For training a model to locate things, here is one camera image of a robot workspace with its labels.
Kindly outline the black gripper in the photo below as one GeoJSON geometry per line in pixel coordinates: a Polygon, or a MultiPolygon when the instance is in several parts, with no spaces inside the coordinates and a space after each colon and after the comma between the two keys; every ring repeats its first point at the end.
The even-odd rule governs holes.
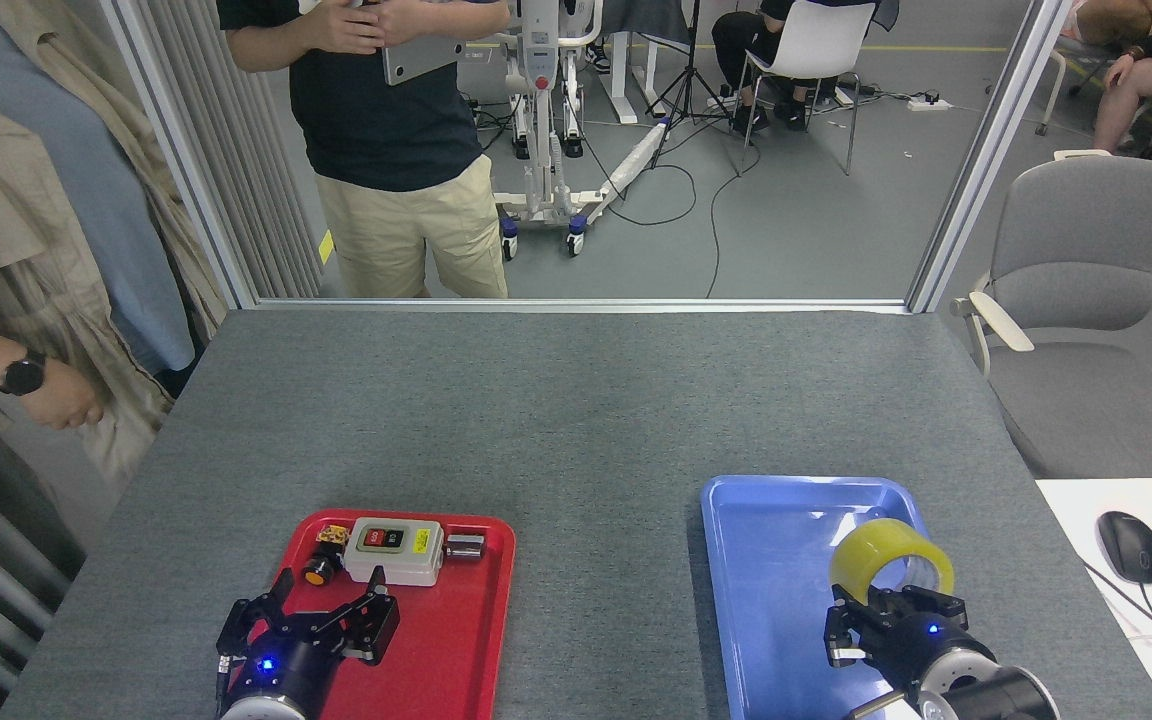
{"type": "Polygon", "coordinates": [[[387,583],[370,584],[356,600],[310,626],[288,626],[288,632],[270,629],[283,623],[293,585],[291,569],[283,568],[270,591],[233,602],[217,641],[218,655],[238,661],[221,717],[320,717],[339,655],[369,666],[384,660],[401,624],[397,597],[387,583]],[[252,642],[259,623],[270,630],[252,642]]]}
{"type": "Polygon", "coordinates": [[[831,593],[823,642],[832,667],[863,661],[893,689],[911,694],[941,657],[979,652],[979,642],[967,632],[967,602],[957,596],[909,584],[870,602],[841,584],[832,584],[831,593]]]}

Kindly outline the person's hand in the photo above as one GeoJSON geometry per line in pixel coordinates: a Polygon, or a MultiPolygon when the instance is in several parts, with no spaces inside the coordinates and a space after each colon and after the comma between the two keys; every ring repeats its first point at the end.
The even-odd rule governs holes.
{"type": "Polygon", "coordinates": [[[78,429],[100,423],[105,407],[91,382],[65,363],[50,363],[44,382],[20,396],[29,418],[50,429],[78,429]]]}

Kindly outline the person's right hand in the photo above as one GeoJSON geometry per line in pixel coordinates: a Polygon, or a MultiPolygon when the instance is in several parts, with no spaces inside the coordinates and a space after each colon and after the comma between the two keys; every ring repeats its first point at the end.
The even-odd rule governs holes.
{"type": "Polygon", "coordinates": [[[353,1],[320,1],[311,12],[312,47],[324,53],[374,55],[385,45],[374,12],[353,1]]]}

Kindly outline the person's left hand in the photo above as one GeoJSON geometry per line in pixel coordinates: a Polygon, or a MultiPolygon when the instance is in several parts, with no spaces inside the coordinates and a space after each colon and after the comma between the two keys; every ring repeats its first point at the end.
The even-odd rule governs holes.
{"type": "Polygon", "coordinates": [[[397,47],[435,31],[438,3],[426,1],[380,1],[371,5],[382,47],[397,47]]]}

